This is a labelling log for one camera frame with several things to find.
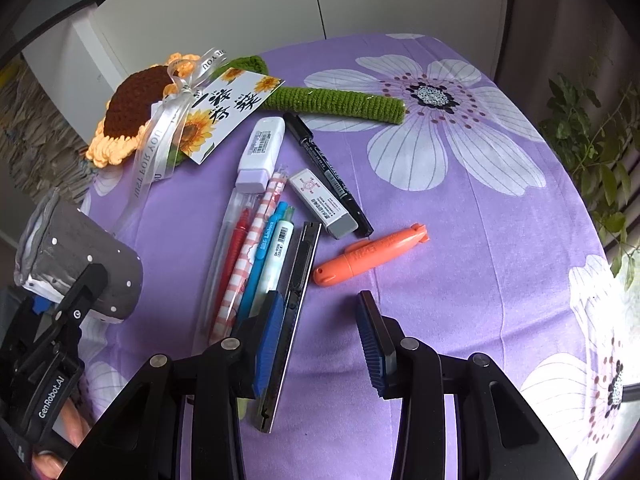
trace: human hand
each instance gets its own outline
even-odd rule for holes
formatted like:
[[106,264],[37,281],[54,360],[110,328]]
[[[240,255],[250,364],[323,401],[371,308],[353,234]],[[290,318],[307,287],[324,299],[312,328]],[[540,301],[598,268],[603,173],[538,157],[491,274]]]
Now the human hand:
[[[59,416],[62,418],[62,424],[65,427],[69,442],[75,447],[80,446],[80,443],[87,436],[87,433],[89,433],[90,428],[87,421],[78,413],[71,399],[66,400],[60,410]],[[45,478],[52,480],[58,480],[65,466],[59,457],[51,453],[34,454],[32,460],[38,472]]]

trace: white flower print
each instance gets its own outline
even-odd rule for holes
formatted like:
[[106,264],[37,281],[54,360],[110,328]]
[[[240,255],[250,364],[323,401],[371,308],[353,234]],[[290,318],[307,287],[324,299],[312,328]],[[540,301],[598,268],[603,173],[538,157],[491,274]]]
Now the white flower print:
[[79,207],[80,212],[89,216],[89,211],[91,211],[91,191],[86,190],[86,194],[82,199],[82,205]]
[[97,420],[126,386],[127,380],[114,367],[102,361],[92,363],[84,376],[87,400]]
[[105,196],[118,185],[123,172],[122,164],[102,168],[94,179],[95,192],[100,196]]
[[411,34],[406,32],[401,32],[398,34],[387,34],[390,38],[395,38],[396,40],[415,40],[417,38],[424,38],[424,34]]
[[570,269],[569,286],[586,360],[554,354],[536,366],[520,391],[583,478],[609,438],[622,401],[623,345],[615,330],[621,298],[607,262],[592,254],[584,267]]
[[[510,196],[522,196],[527,187],[545,187],[540,168],[497,127],[533,142],[543,139],[498,89],[475,86],[482,79],[477,68],[444,59],[423,70],[413,59],[396,54],[360,57],[356,62],[382,78],[336,69],[316,72],[305,84],[404,100],[404,122],[382,128],[367,146],[371,167],[383,180],[409,191],[438,186],[448,170],[447,139],[458,162],[485,186]],[[321,131],[358,132],[380,126],[375,121],[328,116],[307,116],[305,122]]]
[[80,324],[82,337],[78,342],[78,356],[85,365],[91,361],[107,346],[107,329],[109,323],[99,319],[93,310],[90,310]]

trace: light blue pen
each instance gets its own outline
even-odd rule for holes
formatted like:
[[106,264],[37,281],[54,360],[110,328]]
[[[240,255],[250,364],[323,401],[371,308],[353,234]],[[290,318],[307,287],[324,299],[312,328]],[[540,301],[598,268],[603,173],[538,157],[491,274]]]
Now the light blue pen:
[[278,202],[276,211],[273,212],[267,222],[267,225],[265,225],[264,230],[262,231],[260,244],[255,250],[254,266],[251,268],[249,279],[246,280],[246,285],[244,286],[244,293],[242,294],[242,300],[240,301],[238,313],[236,314],[236,322],[234,323],[233,332],[240,326],[240,323],[249,316],[251,304],[254,302],[255,290],[258,287],[258,281],[260,280],[260,274],[262,273],[264,259],[267,257],[267,251],[269,250],[269,244],[271,243],[271,237],[273,236],[273,231],[276,229],[278,221],[282,220],[287,206],[288,204],[282,200]]

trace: white ribbon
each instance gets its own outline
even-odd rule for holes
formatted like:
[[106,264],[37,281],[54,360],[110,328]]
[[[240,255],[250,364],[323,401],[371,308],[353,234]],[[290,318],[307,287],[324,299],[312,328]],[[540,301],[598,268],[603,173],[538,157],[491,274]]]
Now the white ribbon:
[[[178,59],[167,67],[178,93],[170,94],[162,101],[136,150],[129,199],[112,229],[118,240],[133,247],[151,184],[174,174],[184,123],[189,109],[200,97],[198,88],[208,84],[212,73],[225,61],[223,50],[211,49],[196,61]],[[193,63],[194,69],[187,78],[181,78],[175,71],[185,63]],[[170,155],[172,145],[175,149]]]

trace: yellow crochet petals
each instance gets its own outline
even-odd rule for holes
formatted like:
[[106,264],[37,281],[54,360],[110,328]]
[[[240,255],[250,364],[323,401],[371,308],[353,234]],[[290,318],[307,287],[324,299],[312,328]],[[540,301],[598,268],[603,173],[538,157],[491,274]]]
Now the yellow crochet petals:
[[[169,59],[165,63],[165,65],[169,65],[172,61],[177,59],[188,59],[190,61],[197,61],[200,59],[200,56],[196,54],[185,54],[184,56],[179,52],[175,54],[171,54]],[[194,64],[193,63],[182,63],[176,69],[176,73],[181,78],[187,77],[191,72],[193,72]],[[177,88],[174,83],[167,85],[162,92],[162,96],[166,97],[169,94],[176,93]],[[106,104],[106,108],[109,108],[109,104],[111,101],[108,101]],[[89,144],[89,148],[86,150],[85,157],[89,160],[93,161],[93,163],[98,168],[104,168],[108,164],[113,166],[117,166],[121,164],[122,161],[127,158],[131,153],[135,152],[138,148],[140,140],[145,134],[146,126],[149,124],[147,121],[145,124],[141,124],[138,129],[138,134],[135,137],[107,137],[104,135],[104,118],[98,123],[95,129],[95,135]]]

